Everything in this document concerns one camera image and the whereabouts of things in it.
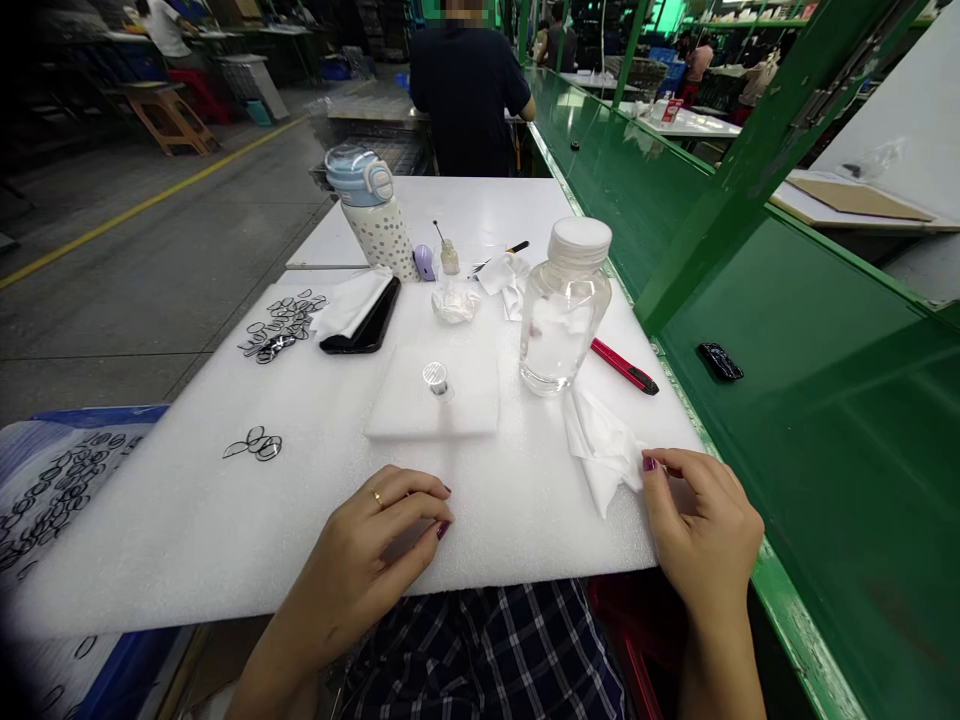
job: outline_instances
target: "plaid shirt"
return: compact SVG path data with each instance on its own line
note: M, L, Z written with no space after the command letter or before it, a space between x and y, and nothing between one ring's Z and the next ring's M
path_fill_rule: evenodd
M347 672L341 718L624 718L573 580L405 598Z

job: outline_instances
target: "white foam pad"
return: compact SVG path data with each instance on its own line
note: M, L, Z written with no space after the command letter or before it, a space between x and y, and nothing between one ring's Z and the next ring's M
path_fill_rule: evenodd
M441 402L423 381L424 366L434 361L447 369L447 383L454 393L448 402ZM492 342L398 345L364 435L437 441L493 435L499 412L500 384Z
M323 292L321 286L310 286ZM642 495L621 487L597 514L570 456L560 398L517 373L520 323L484 298L472 323L443 325L430 283L404 285L383 349L325 355L298 342L269 365L236 345L264 308L307 286L274 285L254 303L156 428L10 598L11 631L83 637L274 611L324 522L387 463L433 473L457 517L411 592L510 585L655 564ZM702 449L619 288L599 337L660 386L648 397L594 353L578 382L652 447ZM496 435L446 442L373 442L363 435L398 343L491 348ZM457 391L463 383L457 382ZM283 438L258 462L224 449L264 425Z

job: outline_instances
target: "purple lighter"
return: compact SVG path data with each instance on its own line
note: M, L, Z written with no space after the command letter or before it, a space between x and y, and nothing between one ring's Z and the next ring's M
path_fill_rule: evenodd
M426 245L417 245L413 251L413 264L420 271L420 279L424 282L434 282L437 278L433 274L433 251Z

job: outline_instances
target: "dark blue shirt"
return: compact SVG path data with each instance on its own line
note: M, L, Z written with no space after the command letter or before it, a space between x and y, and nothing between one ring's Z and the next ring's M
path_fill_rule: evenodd
M520 63L495 30L422 30L410 43L410 95L430 113L442 175L502 177L516 157L504 107L519 115L530 100Z

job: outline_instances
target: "crumpled tissue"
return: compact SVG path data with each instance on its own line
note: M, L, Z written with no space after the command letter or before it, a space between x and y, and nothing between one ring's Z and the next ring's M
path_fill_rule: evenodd
M482 299L472 282L456 280L434 288L430 294L433 314L450 325L473 320Z
M330 304L310 316L315 339L319 342L334 335L352 338L392 278L393 270L376 265L331 288L326 293Z
M503 311L507 320L519 321L523 316L523 293L527 289L530 265L516 253L503 253L477 273L477 280L488 295L503 296Z
M634 492L643 487L640 451L647 445L637 440L603 403L577 385L563 399L563 417L570 454L583 463L597 512L606 520L607 506L620 483Z

